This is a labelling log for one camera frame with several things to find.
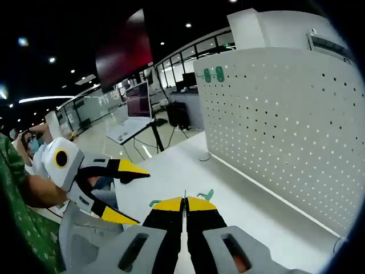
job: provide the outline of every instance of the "white pegboard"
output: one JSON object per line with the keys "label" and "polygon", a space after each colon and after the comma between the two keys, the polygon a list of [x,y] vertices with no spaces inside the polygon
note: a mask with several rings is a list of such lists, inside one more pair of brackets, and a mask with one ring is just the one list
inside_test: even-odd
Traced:
{"label": "white pegboard", "polygon": [[346,235],[365,180],[365,89],[356,67],[264,48],[206,57],[194,68],[209,151]]}

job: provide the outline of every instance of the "black ceiling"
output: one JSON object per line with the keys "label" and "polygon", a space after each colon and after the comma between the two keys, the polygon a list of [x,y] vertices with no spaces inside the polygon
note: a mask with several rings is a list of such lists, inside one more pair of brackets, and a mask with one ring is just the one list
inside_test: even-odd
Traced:
{"label": "black ceiling", "polygon": [[[83,76],[95,74],[95,54],[126,19],[144,8],[147,32],[154,62],[158,62],[183,45],[212,31],[228,27],[226,16],[235,11],[255,8],[266,10],[299,10],[315,13],[306,1],[125,1],[99,2],[95,7],[43,5],[34,2],[8,9],[0,18],[0,84],[9,92],[0,99],[0,116],[5,130],[25,129],[40,123],[46,109],[55,109],[64,99],[17,104],[23,98],[50,95],[76,95],[89,88],[74,83]],[[185,27],[189,22],[190,29]],[[26,37],[28,47],[20,47],[18,38]],[[49,57],[56,62],[49,64]]]}

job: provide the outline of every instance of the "chair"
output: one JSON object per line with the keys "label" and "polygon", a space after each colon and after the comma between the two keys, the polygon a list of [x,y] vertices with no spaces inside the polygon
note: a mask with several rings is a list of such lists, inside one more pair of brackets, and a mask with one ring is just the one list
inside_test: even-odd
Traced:
{"label": "chair", "polygon": [[66,270],[93,262],[100,246],[123,232],[121,224],[94,218],[70,201],[59,228],[61,254]]}

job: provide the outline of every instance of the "laptop screen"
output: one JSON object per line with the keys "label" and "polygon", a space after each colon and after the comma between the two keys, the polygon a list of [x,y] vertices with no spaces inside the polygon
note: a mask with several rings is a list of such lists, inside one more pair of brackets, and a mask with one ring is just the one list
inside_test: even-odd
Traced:
{"label": "laptop screen", "polygon": [[129,117],[151,117],[147,82],[131,87],[125,94]]}

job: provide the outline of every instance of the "monitor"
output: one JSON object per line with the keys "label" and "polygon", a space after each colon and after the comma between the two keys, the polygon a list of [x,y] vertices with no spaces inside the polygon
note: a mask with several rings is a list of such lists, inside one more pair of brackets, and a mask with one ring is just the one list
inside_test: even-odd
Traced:
{"label": "monitor", "polygon": [[131,77],[152,61],[143,10],[139,10],[105,42],[96,55],[96,69],[102,89]]}
{"label": "monitor", "polygon": [[151,117],[148,82],[143,82],[125,91],[128,117]]}
{"label": "monitor", "polygon": [[184,73],[182,75],[185,87],[196,86],[195,72]]}

